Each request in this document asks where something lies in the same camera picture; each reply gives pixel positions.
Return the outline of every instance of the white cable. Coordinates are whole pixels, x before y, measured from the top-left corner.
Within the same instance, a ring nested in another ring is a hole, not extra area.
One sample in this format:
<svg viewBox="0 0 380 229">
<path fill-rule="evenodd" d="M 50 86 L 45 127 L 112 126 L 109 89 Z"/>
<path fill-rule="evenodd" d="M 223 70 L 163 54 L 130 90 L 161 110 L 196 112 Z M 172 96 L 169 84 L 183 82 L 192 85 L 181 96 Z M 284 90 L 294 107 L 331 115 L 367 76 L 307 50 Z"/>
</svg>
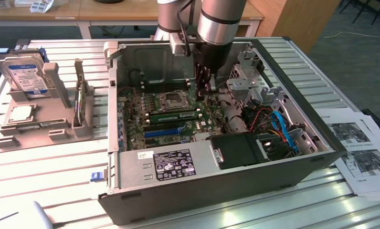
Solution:
<svg viewBox="0 0 380 229">
<path fill-rule="evenodd" d="M 339 35 L 342 35 L 343 33 L 350 33 L 350 34 L 355 34 L 355 35 L 366 36 L 366 37 L 380 37 L 380 36 L 374 36 L 374 35 L 360 34 L 360 33 L 355 33 L 355 32 L 340 32 L 340 33 L 338 33 L 335 36 L 326 37 L 326 38 L 335 38 L 335 37 L 338 37 Z"/>
</svg>

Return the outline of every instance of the robotic arm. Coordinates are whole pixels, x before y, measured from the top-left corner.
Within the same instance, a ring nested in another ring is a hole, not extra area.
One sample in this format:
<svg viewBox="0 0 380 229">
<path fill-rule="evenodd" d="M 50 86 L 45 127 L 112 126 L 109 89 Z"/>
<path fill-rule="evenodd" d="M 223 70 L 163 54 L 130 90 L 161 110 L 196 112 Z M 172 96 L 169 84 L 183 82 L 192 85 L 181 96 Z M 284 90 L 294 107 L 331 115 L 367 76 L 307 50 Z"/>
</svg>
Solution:
<svg viewBox="0 0 380 229">
<path fill-rule="evenodd" d="M 204 0 L 197 37 L 188 37 L 183 20 L 195 17 L 195 0 L 159 0 L 160 18 L 156 40 L 171 40 L 173 53 L 191 56 L 193 44 L 197 100 L 212 92 L 212 80 L 227 62 L 239 30 L 247 0 Z"/>
</svg>

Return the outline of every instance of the red cable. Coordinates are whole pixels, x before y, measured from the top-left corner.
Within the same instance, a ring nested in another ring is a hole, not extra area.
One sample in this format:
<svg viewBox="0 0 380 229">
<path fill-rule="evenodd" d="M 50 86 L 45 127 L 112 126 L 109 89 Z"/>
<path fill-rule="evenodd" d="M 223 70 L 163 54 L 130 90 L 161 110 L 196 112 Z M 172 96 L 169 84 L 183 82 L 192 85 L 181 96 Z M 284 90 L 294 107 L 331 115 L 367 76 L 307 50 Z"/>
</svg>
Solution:
<svg viewBox="0 0 380 229">
<path fill-rule="evenodd" d="M 252 132 L 253 128 L 255 128 L 255 124 L 256 124 L 256 121 L 257 121 L 257 118 L 259 118 L 259 115 L 262 113 L 263 110 L 271 110 L 270 108 L 262 108 L 257 112 L 257 115 L 256 115 L 256 118 L 255 118 L 255 121 L 253 121 L 253 124 L 252 124 L 252 128 L 249 129 L 249 132 Z"/>
<path fill-rule="evenodd" d="M 280 134 L 280 136 L 282 136 L 282 138 L 283 138 L 283 141 L 284 141 L 284 142 L 287 142 L 287 138 L 284 137 L 284 135 L 283 135 L 282 131 L 280 131 L 280 130 L 278 130 L 278 132 L 279 132 L 279 134 Z"/>
</svg>

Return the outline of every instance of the black chair leg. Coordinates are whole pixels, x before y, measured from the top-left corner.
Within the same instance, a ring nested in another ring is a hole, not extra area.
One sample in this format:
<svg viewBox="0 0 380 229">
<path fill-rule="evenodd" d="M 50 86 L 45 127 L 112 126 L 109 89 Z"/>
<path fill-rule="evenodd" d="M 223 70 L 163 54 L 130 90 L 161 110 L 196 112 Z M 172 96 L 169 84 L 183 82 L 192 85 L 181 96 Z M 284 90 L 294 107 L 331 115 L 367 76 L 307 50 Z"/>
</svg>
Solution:
<svg viewBox="0 0 380 229">
<path fill-rule="evenodd" d="M 363 11 L 364 11 L 364 8 L 367 7 L 367 5 L 368 5 L 370 1 L 371 1 L 371 0 L 367 0 L 367 2 L 364 3 L 364 5 L 363 5 L 363 7 L 362 7 L 362 10 L 360 10 L 360 12 L 358 13 L 358 16 L 356 16 L 356 18 L 355 18 L 355 20 L 354 20 L 354 22 L 352 22 L 352 23 L 355 23 L 355 22 L 356 22 L 356 20 L 358 20 L 358 18 L 360 17 L 360 15 L 362 15 L 362 13 L 363 13 Z"/>
<path fill-rule="evenodd" d="M 379 9 L 379 12 L 378 12 L 378 14 L 376 14 L 376 17 L 375 17 L 375 20 L 374 20 L 374 22 L 372 22 L 372 25 L 375 24 L 379 15 L 380 15 L 380 9 Z"/>
<path fill-rule="evenodd" d="M 348 8 L 350 4 L 352 3 L 354 0 L 350 0 L 348 4 L 344 6 L 344 8 L 342 9 L 340 13 L 343 13 L 343 11 L 346 10 L 346 8 Z"/>
</svg>

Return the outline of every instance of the power supply label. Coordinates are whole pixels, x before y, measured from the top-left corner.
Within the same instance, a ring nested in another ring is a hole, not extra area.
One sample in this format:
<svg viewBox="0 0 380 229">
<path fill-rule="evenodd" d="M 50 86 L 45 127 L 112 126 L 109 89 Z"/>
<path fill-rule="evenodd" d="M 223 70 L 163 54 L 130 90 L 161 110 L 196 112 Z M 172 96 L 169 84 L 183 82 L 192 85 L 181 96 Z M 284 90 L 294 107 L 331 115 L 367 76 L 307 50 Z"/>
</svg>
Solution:
<svg viewBox="0 0 380 229">
<path fill-rule="evenodd" d="M 159 181 L 196 175 L 196 168 L 189 149 L 153 155 Z"/>
</svg>

